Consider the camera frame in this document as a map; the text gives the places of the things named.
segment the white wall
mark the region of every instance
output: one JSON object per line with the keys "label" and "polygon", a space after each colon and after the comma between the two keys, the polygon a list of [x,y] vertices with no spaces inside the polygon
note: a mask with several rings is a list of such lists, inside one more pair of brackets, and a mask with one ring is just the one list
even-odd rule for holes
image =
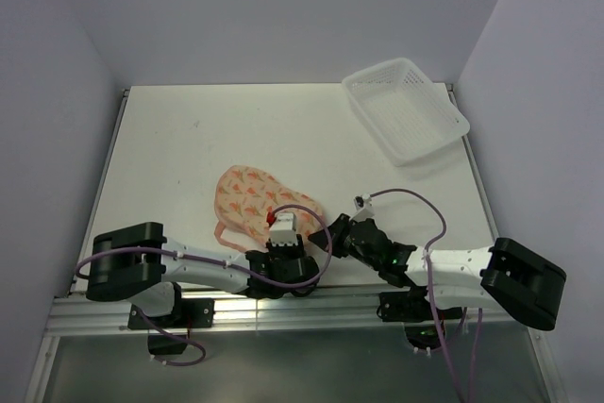
{"label": "white wall", "polygon": [[126,84],[336,82],[405,56],[457,80],[496,0],[69,0]]}
{"label": "white wall", "polygon": [[64,0],[0,0],[0,401],[21,401],[75,264],[118,91]]}
{"label": "white wall", "polygon": [[550,338],[573,402],[602,401],[603,93],[604,0],[499,0],[457,86],[501,234],[568,273]]}

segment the pink floral cloth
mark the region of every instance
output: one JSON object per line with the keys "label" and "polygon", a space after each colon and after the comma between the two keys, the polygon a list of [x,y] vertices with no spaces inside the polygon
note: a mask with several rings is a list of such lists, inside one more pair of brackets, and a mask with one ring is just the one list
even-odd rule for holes
{"label": "pink floral cloth", "polygon": [[[272,175],[248,167],[234,165],[218,180],[214,210],[218,224],[214,236],[218,243],[244,252],[247,248],[222,239],[225,228],[244,233],[264,246],[268,241],[266,214],[281,205],[295,203],[310,208],[324,218],[321,206],[303,193],[297,193],[279,183]],[[304,242],[320,226],[303,210],[292,210],[297,218],[297,233]]]}

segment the laundry basket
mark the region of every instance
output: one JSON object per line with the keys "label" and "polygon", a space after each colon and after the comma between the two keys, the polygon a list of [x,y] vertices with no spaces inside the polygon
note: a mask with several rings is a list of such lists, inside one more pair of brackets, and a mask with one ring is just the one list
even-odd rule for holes
{"label": "laundry basket", "polygon": [[470,124],[408,59],[372,66],[342,81],[361,123],[394,165],[467,134]]}

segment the white tabletop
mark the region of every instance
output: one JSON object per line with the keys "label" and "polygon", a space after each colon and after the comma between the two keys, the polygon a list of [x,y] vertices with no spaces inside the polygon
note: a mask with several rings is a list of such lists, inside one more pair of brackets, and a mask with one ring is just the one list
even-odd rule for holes
{"label": "white tabletop", "polygon": [[[445,85],[439,84],[443,96]],[[112,150],[92,239],[146,221],[182,243],[227,249],[213,236],[213,198],[220,175],[248,164],[307,193],[331,223],[354,212],[353,197],[381,189],[413,189],[445,215],[436,246],[474,248],[492,240],[461,140],[404,167],[394,167],[350,110],[340,84],[133,87]],[[405,194],[376,198],[376,222],[400,243],[423,245],[440,231],[436,215]],[[225,234],[251,248],[239,234]],[[324,252],[310,251],[319,263]],[[383,283],[354,259],[333,260],[322,286]],[[86,289],[78,281],[77,291]]]}

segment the metal frame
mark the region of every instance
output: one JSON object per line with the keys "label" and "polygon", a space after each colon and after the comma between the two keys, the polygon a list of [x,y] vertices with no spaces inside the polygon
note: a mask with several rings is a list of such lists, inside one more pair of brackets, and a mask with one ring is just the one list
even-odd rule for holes
{"label": "metal frame", "polygon": [[[457,106],[453,86],[447,84],[447,91],[451,102]],[[103,190],[105,177],[113,147],[117,140],[120,124],[126,108],[129,90],[124,91],[122,105],[113,130],[109,152],[105,161],[103,175],[92,207],[92,214],[86,235],[80,249],[79,258],[86,253],[86,245],[90,238],[92,222],[98,201]],[[495,219],[484,191],[482,180],[472,148],[467,137],[463,144],[470,160],[474,179],[484,208],[484,213],[493,238],[498,236]],[[211,297],[215,299],[214,324],[210,332],[241,331],[241,330],[286,330],[286,329],[314,329],[336,327],[383,327],[376,317],[378,294],[384,291],[395,291],[388,285],[352,286],[319,288],[311,296],[300,299],[285,297],[279,300],[253,300],[233,294],[225,294],[205,289],[187,290],[183,297]],[[87,300],[82,294],[71,294],[68,298],[55,300],[50,311],[42,346],[34,373],[32,374],[27,390],[27,403],[42,402],[46,385],[50,377],[54,358],[63,336],[81,335],[144,335],[146,331],[127,330],[127,319],[130,304],[94,303]],[[475,322],[476,311],[468,313],[468,321]],[[504,311],[485,311],[484,322],[502,323],[512,322],[511,317]],[[182,329],[173,329],[174,333],[182,333]],[[541,370],[547,395],[551,402],[567,403],[568,397],[562,386],[562,380],[551,350],[543,332],[528,329],[536,362]]]}

